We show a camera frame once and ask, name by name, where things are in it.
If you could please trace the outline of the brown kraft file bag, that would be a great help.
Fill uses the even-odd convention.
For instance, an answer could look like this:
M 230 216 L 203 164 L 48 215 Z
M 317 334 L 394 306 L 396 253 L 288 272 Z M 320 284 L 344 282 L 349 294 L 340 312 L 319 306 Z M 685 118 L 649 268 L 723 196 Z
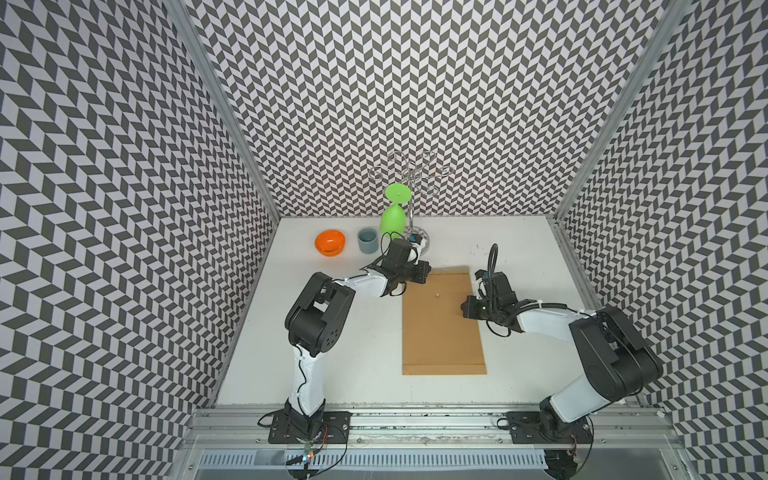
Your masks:
M 402 373 L 485 375 L 479 322 L 463 316 L 473 295 L 467 266 L 432 270 L 424 284 L 411 283 L 402 300 Z

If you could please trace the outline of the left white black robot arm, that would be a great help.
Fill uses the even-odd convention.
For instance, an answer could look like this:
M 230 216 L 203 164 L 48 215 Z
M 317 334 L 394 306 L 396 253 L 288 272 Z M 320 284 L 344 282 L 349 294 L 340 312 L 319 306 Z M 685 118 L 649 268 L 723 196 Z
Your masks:
M 427 237 L 396 234 L 384 252 L 352 276 L 313 274 L 286 316 L 295 370 L 289 411 L 309 420 L 322 414 L 324 356 L 339 341 L 353 302 L 393 296 L 408 284 L 424 284 L 431 270 L 422 259 Z

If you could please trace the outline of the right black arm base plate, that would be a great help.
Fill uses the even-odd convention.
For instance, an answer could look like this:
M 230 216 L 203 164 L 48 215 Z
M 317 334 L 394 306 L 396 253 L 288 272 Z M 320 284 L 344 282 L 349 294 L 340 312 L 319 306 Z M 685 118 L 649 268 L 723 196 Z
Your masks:
M 589 445 L 594 441 L 587 417 L 568 423 L 549 411 L 509 411 L 505 420 L 515 444 Z

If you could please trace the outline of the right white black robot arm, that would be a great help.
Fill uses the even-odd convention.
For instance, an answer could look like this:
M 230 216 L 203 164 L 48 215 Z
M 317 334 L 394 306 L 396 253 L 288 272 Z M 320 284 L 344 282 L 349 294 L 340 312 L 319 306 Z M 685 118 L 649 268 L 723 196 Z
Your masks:
M 564 303 L 520 300 L 505 274 L 475 272 L 478 294 L 461 305 L 464 317 L 509 332 L 559 340 L 576 349 L 581 374 L 539 404 L 537 427 L 555 439 L 582 427 L 590 414 L 640 393 L 663 365 L 629 317 L 616 307 L 576 310 Z

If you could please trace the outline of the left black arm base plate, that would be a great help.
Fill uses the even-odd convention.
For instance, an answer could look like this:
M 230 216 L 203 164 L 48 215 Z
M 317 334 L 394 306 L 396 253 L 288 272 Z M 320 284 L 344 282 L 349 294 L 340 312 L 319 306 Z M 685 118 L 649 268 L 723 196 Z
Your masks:
M 306 417 L 291 407 L 280 410 L 269 426 L 269 444 L 345 444 L 351 426 L 349 411 L 318 411 Z

